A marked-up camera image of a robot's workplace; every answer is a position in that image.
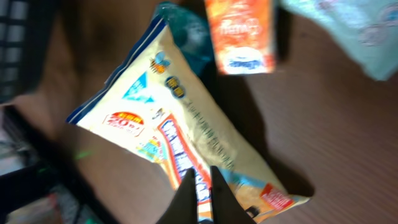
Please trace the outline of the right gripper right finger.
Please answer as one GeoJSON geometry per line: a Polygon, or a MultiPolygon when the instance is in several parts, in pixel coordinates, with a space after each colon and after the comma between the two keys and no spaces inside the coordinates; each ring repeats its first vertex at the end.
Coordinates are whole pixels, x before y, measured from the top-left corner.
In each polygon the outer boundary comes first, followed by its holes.
{"type": "Polygon", "coordinates": [[[214,224],[256,224],[243,210],[217,166],[210,167],[214,224]]]}

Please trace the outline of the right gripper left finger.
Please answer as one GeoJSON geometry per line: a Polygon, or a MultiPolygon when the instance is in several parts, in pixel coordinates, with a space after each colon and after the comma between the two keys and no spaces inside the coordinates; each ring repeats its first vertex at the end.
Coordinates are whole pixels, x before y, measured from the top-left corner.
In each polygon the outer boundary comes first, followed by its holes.
{"type": "Polygon", "coordinates": [[[178,187],[169,207],[156,224],[197,224],[195,170],[190,168],[178,187]]]}

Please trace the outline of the large yellow white snack bag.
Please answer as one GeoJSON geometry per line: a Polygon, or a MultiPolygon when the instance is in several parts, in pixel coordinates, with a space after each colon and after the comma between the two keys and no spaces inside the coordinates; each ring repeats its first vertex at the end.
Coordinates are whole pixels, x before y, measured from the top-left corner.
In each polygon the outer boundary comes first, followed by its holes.
{"type": "Polygon", "coordinates": [[[160,165],[177,189],[195,171],[196,216],[213,223],[211,168],[217,167],[255,223],[308,201],[289,194],[267,162],[239,134],[194,74],[160,16],[104,87],[67,119],[160,165]]]}

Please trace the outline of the small orange snack pack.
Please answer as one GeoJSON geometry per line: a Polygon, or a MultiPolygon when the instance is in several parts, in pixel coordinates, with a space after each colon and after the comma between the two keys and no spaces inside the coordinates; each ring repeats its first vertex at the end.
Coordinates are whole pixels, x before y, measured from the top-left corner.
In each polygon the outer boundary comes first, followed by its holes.
{"type": "Polygon", "coordinates": [[[273,0],[205,0],[215,62],[222,75],[275,70],[273,0]]]}

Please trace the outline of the teal mouthwash bottle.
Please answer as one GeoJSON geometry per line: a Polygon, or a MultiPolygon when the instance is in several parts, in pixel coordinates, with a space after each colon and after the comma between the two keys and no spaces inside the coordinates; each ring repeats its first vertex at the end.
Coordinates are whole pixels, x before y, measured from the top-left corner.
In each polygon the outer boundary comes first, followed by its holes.
{"type": "Polygon", "coordinates": [[[190,68],[198,77],[204,77],[206,67],[214,62],[208,23],[193,11],[172,2],[158,4],[154,16],[166,20],[175,45],[183,53],[190,68]]]}

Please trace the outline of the mint green wipes pack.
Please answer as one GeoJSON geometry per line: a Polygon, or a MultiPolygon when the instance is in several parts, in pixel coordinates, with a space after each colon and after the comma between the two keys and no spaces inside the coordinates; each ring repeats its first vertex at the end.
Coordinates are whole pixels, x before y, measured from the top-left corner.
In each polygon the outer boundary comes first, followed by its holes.
{"type": "Polygon", "coordinates": [[[397,72],[397,0],[281,0],[285,10],[323,27],[377,81],[397,72]]]}

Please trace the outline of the grey plastic shopping basket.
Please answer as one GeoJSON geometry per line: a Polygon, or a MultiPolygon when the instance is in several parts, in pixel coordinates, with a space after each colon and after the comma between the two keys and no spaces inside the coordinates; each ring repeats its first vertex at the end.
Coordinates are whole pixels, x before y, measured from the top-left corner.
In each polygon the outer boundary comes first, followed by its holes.
{"type": "Polygon", "coordinates": [[[58,0],[1,0],[1,103],[40,82],[58,0]]]}

